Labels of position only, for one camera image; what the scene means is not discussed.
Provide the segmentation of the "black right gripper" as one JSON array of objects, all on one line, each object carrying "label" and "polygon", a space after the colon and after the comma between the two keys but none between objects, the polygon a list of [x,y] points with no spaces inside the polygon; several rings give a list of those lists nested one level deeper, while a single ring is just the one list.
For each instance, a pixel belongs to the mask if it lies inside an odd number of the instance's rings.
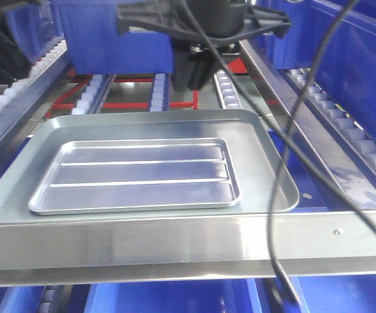
[{"label": "black right gripper", "polygon": [[291,20],[283,11],[245,1],[135,1],[117,5],[117,32],[138,28],[173,39],[173,88],[200,90],[220,69],[213,47],[222,57],[238,54],[236,43],[217,44],[239,32],[239,38],[274,35],[283,38]]}]

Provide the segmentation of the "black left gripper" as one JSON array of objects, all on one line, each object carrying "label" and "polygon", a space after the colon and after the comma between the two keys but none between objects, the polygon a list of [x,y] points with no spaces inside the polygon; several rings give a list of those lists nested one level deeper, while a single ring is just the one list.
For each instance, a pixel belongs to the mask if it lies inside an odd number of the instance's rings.
[{"label": "black left gripper", "polygon": [[42,1],[0,1],[0,83],[12,85],[27,78],[32,63],[20,50],[8,30],[5,14],[26,5],[41,5]]}]

